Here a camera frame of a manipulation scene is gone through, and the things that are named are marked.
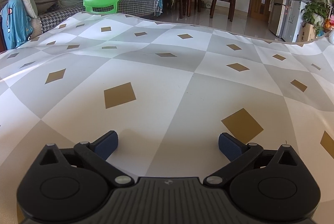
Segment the white grey diamond tablecloth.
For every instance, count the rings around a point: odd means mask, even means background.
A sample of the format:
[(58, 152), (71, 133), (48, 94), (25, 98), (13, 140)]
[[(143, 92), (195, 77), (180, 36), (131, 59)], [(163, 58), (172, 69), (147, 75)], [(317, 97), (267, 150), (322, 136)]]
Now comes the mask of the white grey diamond tablecloth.
[(1, 223), (17, 223), (18, 185), (47, 143), (110, 130), (109, 162), (133, 176), (197, 176), (227, 164), (219, 134), (290, 144), (333, 223), (333, 45), (283, 44), (124, 14), (77, 13), (1, 53)]

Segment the cardboard box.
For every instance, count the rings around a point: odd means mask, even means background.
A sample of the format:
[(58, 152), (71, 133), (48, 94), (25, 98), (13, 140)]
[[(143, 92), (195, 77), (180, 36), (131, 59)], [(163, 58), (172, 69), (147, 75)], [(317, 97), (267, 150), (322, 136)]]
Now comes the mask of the cardboard box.
[(306, 23), (305, 25), (301, 27), (300, 32), (298, 34), (297, 41), (299, 43), (303, 43), (303, 42), (314, 40), (315, 38), (316, 38), (316, 35), (315, 35), (314, 25), (310, 23)]

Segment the blue cartoon garment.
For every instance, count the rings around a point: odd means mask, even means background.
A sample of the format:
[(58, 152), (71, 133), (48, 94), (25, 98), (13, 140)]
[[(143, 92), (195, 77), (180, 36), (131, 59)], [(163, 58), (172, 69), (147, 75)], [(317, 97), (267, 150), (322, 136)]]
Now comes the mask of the blue cartoon garment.
[(9, 0), (1, 10), (1, 17), (7, 49), (18, 48), (29, 40), (33, 28), (22, 0)]

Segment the green potted plant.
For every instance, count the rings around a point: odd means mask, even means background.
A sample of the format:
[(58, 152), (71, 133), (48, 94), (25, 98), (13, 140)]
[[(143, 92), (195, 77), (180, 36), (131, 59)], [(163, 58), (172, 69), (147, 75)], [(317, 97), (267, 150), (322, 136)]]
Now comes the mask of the green potted plant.
[(303, 11), (304, 24), (310, 24), (316, 37), (333, 30), (333, 0), (313, 0)]

